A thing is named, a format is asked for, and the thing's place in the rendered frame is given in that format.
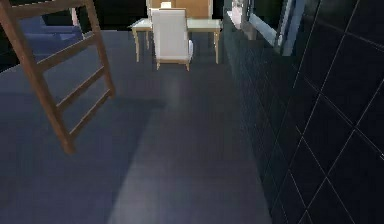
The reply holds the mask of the white upholstered dining chair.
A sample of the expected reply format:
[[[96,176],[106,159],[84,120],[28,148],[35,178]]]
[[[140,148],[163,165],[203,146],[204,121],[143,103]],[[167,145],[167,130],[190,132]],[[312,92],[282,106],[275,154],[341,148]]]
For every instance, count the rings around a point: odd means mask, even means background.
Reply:
[[[190,70],[193,42],[188,36],[185,8],[151,10],[156,68],[161,64],[182,64]]]

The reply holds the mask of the pale wooden dining table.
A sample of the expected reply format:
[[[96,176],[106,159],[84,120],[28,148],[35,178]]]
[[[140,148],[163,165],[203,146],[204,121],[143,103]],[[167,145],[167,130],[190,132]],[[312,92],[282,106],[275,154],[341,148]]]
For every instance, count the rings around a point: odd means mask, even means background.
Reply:
[[[140,59],[139,32],[145,33],[146,47],[149,47],[149,33],[152,31],[152,22],[143,18],[130,26],[135,42],[136,61]],[[218,19],[187,19],[187,30],[192,32],[212,33],[214,35],[215,62],[219,63],[219,40],[222,30],[222,21]]]

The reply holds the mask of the tan wooden dining chair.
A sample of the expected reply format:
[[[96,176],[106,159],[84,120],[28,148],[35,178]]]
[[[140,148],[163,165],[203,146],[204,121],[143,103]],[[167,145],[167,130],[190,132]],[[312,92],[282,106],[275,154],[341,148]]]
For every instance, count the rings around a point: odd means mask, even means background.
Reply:
[[[213,0],[146,0],[149,9],[163,5],[184,8],[188,18],[211,19],[213,14]]]

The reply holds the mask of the blue sofa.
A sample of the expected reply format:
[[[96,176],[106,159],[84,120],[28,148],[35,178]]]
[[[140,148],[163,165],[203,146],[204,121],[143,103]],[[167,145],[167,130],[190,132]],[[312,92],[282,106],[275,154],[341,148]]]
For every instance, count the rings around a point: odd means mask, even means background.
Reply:
[[[48,26],[42,16],[21,19],[19,25],[36,61],[83,39],[79,26]]]

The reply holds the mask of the brown wooden shelf frame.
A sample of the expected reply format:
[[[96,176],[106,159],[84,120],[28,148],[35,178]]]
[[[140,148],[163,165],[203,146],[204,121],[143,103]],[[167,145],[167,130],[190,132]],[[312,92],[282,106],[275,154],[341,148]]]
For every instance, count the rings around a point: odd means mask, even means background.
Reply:
[[[63,11],[67,8],[75,7],[86,8],[88,19],[92,28],[92,34],[84,40],[66,47],[46,59],[36,61],[33,57],[32,49],[27,43],[26,37],[22,33],[22,29],[18,24],[18,21],[20,19],[51,14]],[[92,119],[105,101],[115,95],[115,86],[112,81],[110,65],[93,0],[51,0],[16,6],[12,6],[9,0],[0,0],[0,25],[4,29],[5,34],[29,80],[29,83],[38,97],[55,134],[60,140],[63,151],[66,154],[75,153],[76,149],[74,139],[78,136],[82,128]],[[44,72],[59,63],[68,60],[70,57],[82,50],[85,50],[90,45],[95,45],[97,47],[101,67],[76,89],[74,89],[61,102],[56,104],[43,76]],[[102,76],[105,78],[108,89],[87,111],[78,124],[71,131],[68,131],[64,124],[62,113],[71,103],[73,103]]]

